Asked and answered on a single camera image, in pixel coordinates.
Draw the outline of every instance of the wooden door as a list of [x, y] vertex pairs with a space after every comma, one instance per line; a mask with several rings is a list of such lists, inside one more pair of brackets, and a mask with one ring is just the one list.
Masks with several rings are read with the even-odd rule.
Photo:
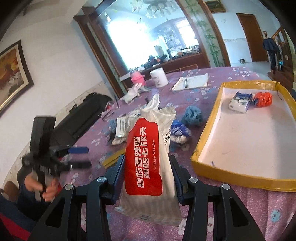
[[263, 49], [262, 31], [253, 14], [237, 13], [246, 34], [252, 62], [268, 61], [267, 52]]

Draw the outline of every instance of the chandelier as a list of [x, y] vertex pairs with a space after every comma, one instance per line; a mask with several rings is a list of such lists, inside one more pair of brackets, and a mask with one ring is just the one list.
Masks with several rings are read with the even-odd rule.
[[158, 18], [165, 17], [165, 15], [171, 15], [171, 12], [175, 12], [178, 8], [178, 5], [175, 1], [167, 1], [167, 0], [156, 0], [149, 1], [149, 6], [146, 10], [147, 18]]

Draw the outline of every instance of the white container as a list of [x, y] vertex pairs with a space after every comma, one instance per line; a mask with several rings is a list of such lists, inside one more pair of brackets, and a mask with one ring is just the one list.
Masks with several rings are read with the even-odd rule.
[[151, 71], [150, 75], [157, 88], [163, 87], [168, 84], [168, 79], [165, 76], [163, 68], [158, 68]]

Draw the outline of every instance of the person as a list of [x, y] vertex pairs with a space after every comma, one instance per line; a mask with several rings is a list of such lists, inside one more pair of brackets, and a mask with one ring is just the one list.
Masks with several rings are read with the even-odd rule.
[[41, 183], [33, 179], [32, 173], [20, 184], [17, 202], [7, 200], [0, 194], [1, 241], [28, 240], [35, 224], [54, 199], [59, 190], [59, 181], [54, 178], [42, 194], [45, 201], [35, 200], [35, 190], [42, 191]]
[[276, 53], [279, 52], [279, 47], [272, 38], [267, 36], [266, 31], [263, 31], [263, 33], [265, 35], [265, 39], [263, 40], [263, 48], [268, 52], [272, 73], [276, 74]]

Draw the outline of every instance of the floral tablecloth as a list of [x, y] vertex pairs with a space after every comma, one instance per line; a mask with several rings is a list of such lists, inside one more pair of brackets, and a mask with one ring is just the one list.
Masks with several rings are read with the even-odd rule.
[[[173, 92], [171, 89], [177, 80], [183, 77], [198, 74], [209, 74], [208, 85], [205, 88], [183, 90]], [[261, 79], [257, 73], [247, 70], [244, 67], [220, 67], [210, 69], [195, 69], [185, 72], [175, 72], [167, 74], [169, 84], [162, 88], [152, 87], [149, 93], [143, 93], [135, 98], [131, 103], [126, 104], [119, 101], [119, 108], [114, 105], [114, 114], [110, 119], [116, 119], [120, 114], [128, 113], [139, 106], [144, 105], [145, 97], [150, 100], [154, 94], [160, 93], [160, 106], [173, 105], [176, 109], [176, 118], [181, 120], [185, 109], [189, 105], [197, 106], [201, 109], [204, 119], [207, 120], [214, 105], [218, 89], [222, 82], [234, 80], [258, 80]], [[174, 155], [179, 164], [187, 168], [192, 176], [194, 173], [190, 157], [197, 145], [199, 137], [203, 131], [202, 126], [190, 126], [192, 131], [191, 140], [182, 147], [174, 144], [170, 146], [170, 155]], [[93, 179], [104, 175], [105, 169], [102, 161], [125, 147], [125, 143], [118, 146], [111, 146], [109, 142], [110, 125], [108, 121], [99, 119], [76, 143], [77, 146], [87, 146], [89, 153], [84, 155], [69, 155], [65, 158], [72, 160], [88, 159], [92, 162], [90, 170], [71, 171], [61, 176], [61, 184], [73, 183], [75, 186], [88, 184]], [[206, 184], [220, 185], [220, 182], [199, 177]], [[296, 210], [296, 193], [273, 192], [255, 188], [245, 188], [232, 185], [237, 195], [246, 205], [251, 215], [260, 227], [267, 241], [276, 240], [286, 228]], [[213, 238], [213, 205], [209, 204], [208, 209], [208, 235], [207, 240]], [[111, 238], [113, 241], [173, 241], [182, 240], [185, 229], [188, 206], [181, 206], [183, 220], [179, 227], [162, 226], [146, 223], [140, 220], [129, 218], [116, 211], [114, 206], [107, 206], [107, 215]], [[81, 225], [85, 229], [85, 206], [81, 215]]]

